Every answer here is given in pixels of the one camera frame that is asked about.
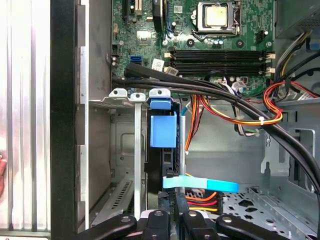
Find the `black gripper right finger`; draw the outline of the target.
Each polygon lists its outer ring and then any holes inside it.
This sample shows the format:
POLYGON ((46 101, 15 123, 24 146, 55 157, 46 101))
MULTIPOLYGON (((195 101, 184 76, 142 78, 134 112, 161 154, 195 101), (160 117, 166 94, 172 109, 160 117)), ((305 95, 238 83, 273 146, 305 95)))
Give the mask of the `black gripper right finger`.
POLYGON ((283 240, 278 233, 267 230, 237 216, 224 214, 215 222, 198 210, 192 210, 183 193, 176 194, 176 217, 180 240, 283 240))

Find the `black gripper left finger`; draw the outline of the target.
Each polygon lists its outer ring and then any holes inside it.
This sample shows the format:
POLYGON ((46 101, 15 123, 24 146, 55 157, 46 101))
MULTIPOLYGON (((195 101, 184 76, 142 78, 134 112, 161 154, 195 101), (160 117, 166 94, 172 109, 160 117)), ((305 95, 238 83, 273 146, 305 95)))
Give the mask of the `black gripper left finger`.
POLYGON ((169 240, 174 218, 175 192, 160 192, 158 208, 145 210, 140 219, 122 213, 74 236, 76 240, 169 240))

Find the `person hand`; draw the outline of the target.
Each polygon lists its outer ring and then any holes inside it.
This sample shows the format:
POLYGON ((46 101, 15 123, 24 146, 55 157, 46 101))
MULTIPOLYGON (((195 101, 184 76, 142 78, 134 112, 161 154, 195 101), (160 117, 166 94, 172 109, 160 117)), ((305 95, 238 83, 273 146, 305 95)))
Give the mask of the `person hand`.
POLYGON ((5 186, 4 174, 7 167, 7 163, 7 160, 4 159, 2 155, 0 155, 0 196, 2 196, 5 186))

